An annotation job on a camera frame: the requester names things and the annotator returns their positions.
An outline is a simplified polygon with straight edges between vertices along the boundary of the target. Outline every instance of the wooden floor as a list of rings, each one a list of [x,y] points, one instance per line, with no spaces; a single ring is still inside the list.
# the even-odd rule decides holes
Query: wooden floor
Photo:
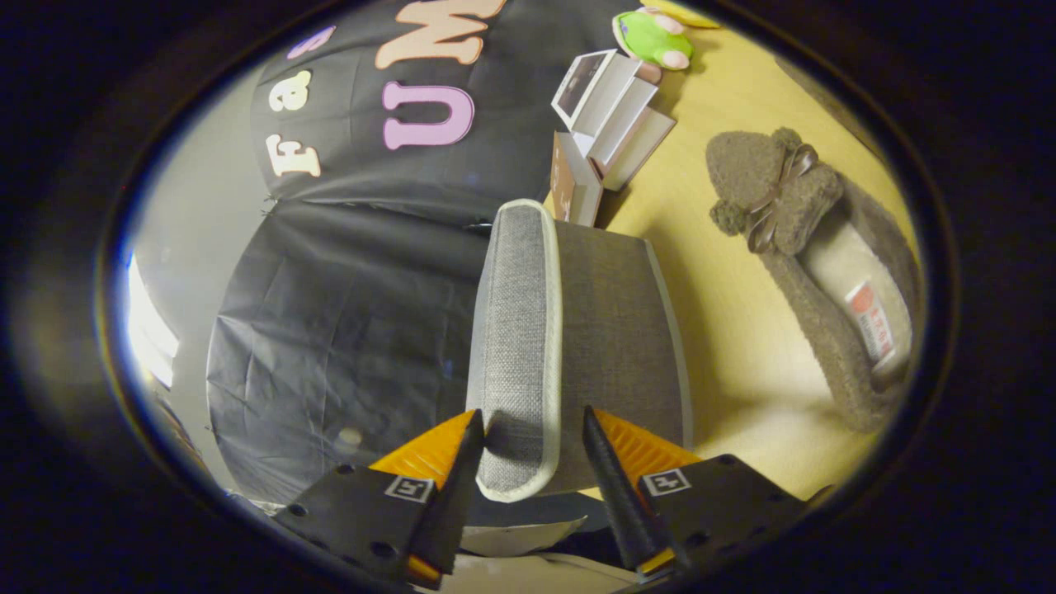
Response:
[[[681,329],[697,453],[733,452],[807,498],[853,471],[876,435],[846,428],[762,263],[709,219],[717,198],[704,148],[724,131],[793,128],[894,216],[916,254],[909,215],[878,159],[773,56],[727,30],[689,36],[691,69],[665,73],[652,104],[677,124],[627,188],[603,199],[597,226],[645,238],[656,249]]]

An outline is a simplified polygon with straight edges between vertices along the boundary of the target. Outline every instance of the gray slipper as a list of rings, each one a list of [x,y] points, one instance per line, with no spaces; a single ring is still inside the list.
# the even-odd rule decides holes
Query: gray slipper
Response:
[[[712,220],[743,234],[795,312],[847,423],[878,428],[921,323],[917,262],[893,218],[794,131],[708,145]]]

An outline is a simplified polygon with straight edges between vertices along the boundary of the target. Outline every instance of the slipper label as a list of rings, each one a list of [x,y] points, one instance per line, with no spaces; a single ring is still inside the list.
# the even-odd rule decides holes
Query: slipper label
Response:
[[[854,287],[844,299],[857,320],[869,358],[875,367],[880,367],[894,355],[894,339],[891,337],[891,324],[887,321],[884,305],[868,280]]]

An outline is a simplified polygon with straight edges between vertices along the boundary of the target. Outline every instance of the black fabric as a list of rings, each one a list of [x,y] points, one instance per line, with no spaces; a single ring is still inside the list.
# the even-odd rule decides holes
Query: black fabric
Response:
[[[483,19],[471,64],[453,58],[375,67],[378,48],[417,29],[406,1],[335,19],[329,40],[265,67],[252,142],[277,206],[230,280],[213,329],[208,401],[221,453],[250,499],[286,503],[341,462],[371,463],[465,407],[476,283],[487,238],[463,228],[505,202],[546,194],[550,99],[572,59],[611,48],[612,15],[637,2],[507,0]],[[279,80],[312,73],[308,99],[272,111]],[[434,123],[447,108],[389,111],[382,88],[466,91],[469,133],[448,146],[389,150],[389,117]],[[277,177],[265,138],[317,150],[321,175]],[[340,431],[362,435],[354,453]]]
[[[366,203],[460,224],[491,220],[510,200],[542,201],[553,131],[563,129],[550,100],[576,56],[616,47],[610,19],[638,2],[507,0],[494,17],[466,15],[487,24],[472,34],[484,41],[473,63],[416,58],[378,69],[378,48],[420,26],[396,22],[407,4],[382,1],[352,11],[333,21],[337,29],[318,50],[296,59],[283,51],[266,67],[253,96],[252,142],[271,196]],[[271,88],[302,70],[312,73],[307,104],[272,111]],[[435,103],[386,110],[381,97],[390,81],[465,91],[475,109],[469,133],[448,146],[390,150],[382,133],[385,119],[430,124],[448,117],[448,108]],[[265,148],[270,134],[315,148],[320,177],[277,177]]]
[[[576,555],[577,557],[592,559],[599,563],[605,563],[614,568],[623,568],[623,559],[620,558],[620,547],[616,543],[616,536],[612,533],[611,526],[605,526],[596,531],[581,530],[541,552]]]
[[[275,207],[209,349],[212,427],[246,497],[287,503],[333,466],[372,463],[465,409],[486,247],[385,210]]]

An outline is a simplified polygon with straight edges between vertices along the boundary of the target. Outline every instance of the gray fabric cushion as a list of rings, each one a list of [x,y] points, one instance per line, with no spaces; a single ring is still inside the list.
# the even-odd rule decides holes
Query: gray fabric cushion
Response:
[[[539,203],[503,206],[477,292],[467,395],[488,430],[477,484],[489,499],[534,495],[558,464],[561,302],[548,286],[558,265],[553,222]]]
[[[486,497],[593,486],[581,438],[588,404],[692,447],[686,384],[648,243],[555,222],[538,203],[499,210],[477,293],[467,398],[488,428],[477,472]]]

